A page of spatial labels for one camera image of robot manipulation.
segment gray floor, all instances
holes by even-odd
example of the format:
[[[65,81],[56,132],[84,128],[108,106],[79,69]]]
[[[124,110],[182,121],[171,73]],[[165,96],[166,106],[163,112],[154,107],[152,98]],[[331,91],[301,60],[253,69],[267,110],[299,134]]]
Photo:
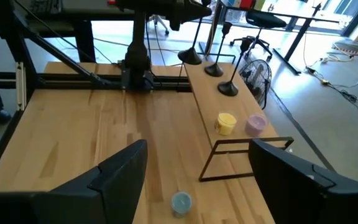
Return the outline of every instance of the gray floor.
[[[131,41],[132,28],[130,22],[95,22],[93,24],[94,36],[99,39],[129,44]],[[186,33],[194,33],[196,24],[187,23],[181,27],[179,32],[171,32],[169,37],[164,36],[164,29],[158,27],[157,34],[162,49],[183,50],[191,46],[192,37]],[[157,41],[155,40],[154,26],[150,26],[151,48],[157,49]],[[198,38],[205,41],[208,37],[209,25],[204,24]],[[228,42],[233,38],[245,35],[254,35],[255,29],[232,28],[232,31],[225,40],[223,53],[232,53],[238,55],[238,46],[230,47]],[[221,41],[220,31],[214,40],[212,52],[216,52]],[[287,34],[284,32],[272,32],[264,30],[261,38],[270,42],[271,47],[281,47],[286,50],[296,34]],[[317,58],[324,57],[325,53],[330,49],[331,43],[338,40],[339,37],[323,36],[308,34],[307,45],[305,48],[305,58],[307,64],[312,64]],[[49,39],[51,43],[62,49],[73,59],[78,60],[76,50],[64,43],[62,40]],[[303,61],[304,46],[303,41],[295,51],[292,62],[298,67],[304,67]],[[95,40],[97,48],[112,61],[124,58],[126,46],[113,45]],[[27,42],[30,48],[31,56],[34,60],[37,71],[42,71],[46,63],[50,60],[56,60],[53,56],[37,47],[32,42]],[[255,49],[252,53],[253,58],[265,59],[266,54],[260,49]],[[108,62],[99,53],[97,53],[98,61],[102,63]],[[180,63],[175,53],[170,51],[153,50],[152,60],[155,65],[174,65]],[[230,62],[231,58],[222,57],[222,62]],[[301,124],[311,140],[317,145],[319,150],[327,158],[335,170],[347,177],[358,180],[358,110],[347,102],[339,93],[332,89],[324,87],[314,77],[306,74],[295,76],[290,73],[289,69],[278,59],[273,56],[270,62],[273,75],[272,88],[281,98],[285,106],[288,108],[293,117]],[[314,66],[321,72],[327,80],[335,84],[353,85],[358,82],[358,57],[354,61],[347,63],[330,62],[326,65],[317,63]],[[0,71],[13,71],[14,61],[7,48],[5,41],[0,39]],[[348,92],[358,97],[358,86],[348,89]],[[6,105],[6,109],[13,112],[15,109],[14,90],[1,90],[2,98]],[[275,126],[279,135],[292,136],[295,139],[291,149],[294,154],[306,160],[323,166],[308,143],[303,139],[298,130],[294,127],[286,114],[281,111],[272,95],[268,96],[268,105],[265,109],[270,122]],[[4,131],[4,126],[0,126],[0,137]]]

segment black chair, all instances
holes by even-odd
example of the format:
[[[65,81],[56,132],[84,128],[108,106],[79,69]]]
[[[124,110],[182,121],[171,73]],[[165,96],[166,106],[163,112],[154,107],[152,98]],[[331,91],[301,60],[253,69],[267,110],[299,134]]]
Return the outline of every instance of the black chair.
[[[267,61],[269,61],[270,59],[272,59],[272,55],[273,55],[272,52],[269,50],[270,44],[264,40],[259,39],[260,32],[262,31],[262,29],[286,27],[287,23],[269,12],[256,11],[252,9],[247,12],[246,20],[250,25],[259,27],[259,32],[256,37],[247,36],[247,38],[253,40],[253,43],[250,46],[248,52],[246,53],[245,58],[248,58],[250,51],[255,47],[256,44],[259,44],[269,53],[269,56],[266,59]],[[234,39],[232,42],[230,42],[230,45],[233,46],[235,41],[241,39],[242,38]]]

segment office chair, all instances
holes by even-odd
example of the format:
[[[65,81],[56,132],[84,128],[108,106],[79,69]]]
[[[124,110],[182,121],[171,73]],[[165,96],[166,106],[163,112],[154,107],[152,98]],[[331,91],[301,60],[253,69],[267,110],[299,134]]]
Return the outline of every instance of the office chair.
[[[246,21],[250,25],[259,27],[259,32],[256,37],[247,36],[247,38],[253,40],[253,43],[252,43],[250,49],[248,50],[248,52],[246,53],[245,58],[248,58],[250,51],[253,48],[255,48],[256,44],[259,44],[268,52],[269,56],[267,57],[266,60],[269,61],[270,59],[272,59],[273,53],[269,50],[270,44],[264,40],[259,39],[260,32],[262,31],[262,29],[286,27],[287,23],[269,12],[262,12],[262,11],[256,11],[256,10],[251,9],[250,11],[248,11],[246,13],[247,13]],[[230,42],[230,46],[233,46],[235,41],[238,41],[238,40],[242,40],[242,38],[234,39],[232,42]]]
[[[153,15],[152,18],[153,18],[154,24],[157,25],[158,22],[160,22],[161,25],[165,28],[165,35],[169,35],[169,29],[168,29],[167,25],[165,25],[165,23],[162,20],[161,16]]]

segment black rectangular frame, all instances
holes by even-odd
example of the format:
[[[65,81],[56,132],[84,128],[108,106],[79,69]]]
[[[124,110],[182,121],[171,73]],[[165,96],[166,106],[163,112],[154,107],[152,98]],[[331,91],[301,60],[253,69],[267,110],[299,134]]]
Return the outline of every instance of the black rectangular frame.
[[[228,139],[228,140],[217,140],[215,142],[214,147],[211,150],[211,153],[209,154],[209,157],[207,161],[205,162],[204,168],[201,171],[200,177],[198,180],[200,182],[207,182],[207,181],[214,181],[214,180],[228,180],[228,179],[236,179],[241,177],[253,177],[254,173],[243,173],[243,174],[231,174],[231,175],[220,175],[220,176],[214,176],[214,177],[204,177],[204,174],[206,172],[206,169],[209,166],[209,163],[211,162],[214,155],[226,155],[226,154],[238,154],[238,153],[248,153],[248,149],[244,150],[228,150],[228,151],[216,151],[219,145],[222,144],[239,144],[239,143],[250,143],[253,139]],[[259,138],[259,140],[262,140],[264,142],[277,142],[277,141],[287,141],[284,145],[284,147],[281,147],[281,149],[286,150],[293,142],[292,137],[276,137],[276,138]]]

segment small plastic cup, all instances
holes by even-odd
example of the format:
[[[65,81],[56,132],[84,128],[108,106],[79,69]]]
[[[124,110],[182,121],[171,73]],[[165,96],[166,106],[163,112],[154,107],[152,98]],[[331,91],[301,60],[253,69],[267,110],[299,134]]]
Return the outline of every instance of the small plastic cup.
[[[230,113],[219,113],[215,121],[215,130],[217,133],[228,136],[233,132],[237,124],[237,119]]]
[[[177,218],[183,218],[191,209],[191,197],[186,192],[177,192],[172,196],[173,215]]]
[[[251,137],[258,137],[265,130],[268,121],[261,114],[253,114],[249,116],[246,124],[246,133]]]

